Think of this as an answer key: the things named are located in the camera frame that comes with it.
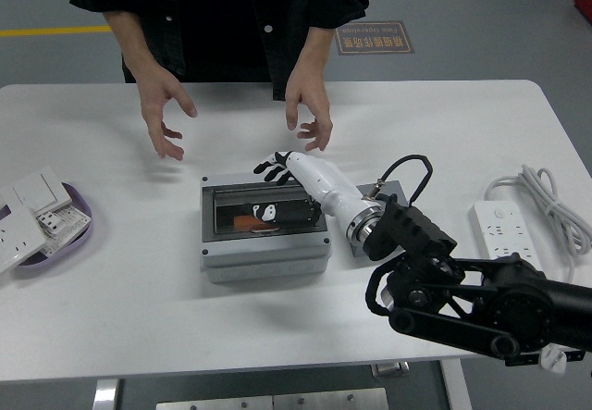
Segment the person's left hand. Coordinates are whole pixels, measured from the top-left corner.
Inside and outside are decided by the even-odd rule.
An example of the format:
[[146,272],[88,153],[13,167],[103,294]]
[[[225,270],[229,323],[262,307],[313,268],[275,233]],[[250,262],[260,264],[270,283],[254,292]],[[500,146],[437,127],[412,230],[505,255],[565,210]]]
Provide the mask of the person's left hand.
[[299,105],[305,105],[314,120],[302,123],[297,133],[299,139],[309,139],[306,151],[324,151],[330,141],[333,122],[330,116],[330,103],[322,70],[295,68],[288,80],[286,93],[286,122],[289,130],[299,125]]

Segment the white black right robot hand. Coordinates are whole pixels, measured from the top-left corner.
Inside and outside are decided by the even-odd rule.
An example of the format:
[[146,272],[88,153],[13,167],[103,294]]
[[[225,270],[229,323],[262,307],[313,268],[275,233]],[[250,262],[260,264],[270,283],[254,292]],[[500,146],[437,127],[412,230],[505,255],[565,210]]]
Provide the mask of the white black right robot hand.
[[294,178],[320,204],[324,214],[338,221],[340,231],[348,238],[382,210],[377,202],[364,200],[356,185],[336,165],[319,157],[275,152],[253,173],[265,173],[265,181],[277,180],[278,185]]

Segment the person's right hand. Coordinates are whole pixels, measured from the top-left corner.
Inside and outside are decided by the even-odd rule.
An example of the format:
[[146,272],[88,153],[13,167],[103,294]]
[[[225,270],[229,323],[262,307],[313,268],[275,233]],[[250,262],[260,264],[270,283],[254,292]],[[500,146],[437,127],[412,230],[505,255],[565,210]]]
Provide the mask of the person's right hand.
[[137,79],[142,118],[146,124],[154,150],[159,157],[171,157],[181,161],[184,150],[172,139],[180,140],[182,134],[170,129],[164,121],[164,108],[175,100],[181,110],[190,118],[196,118],[198,111],[181,83],[169,71],[156,64],[143,70]]

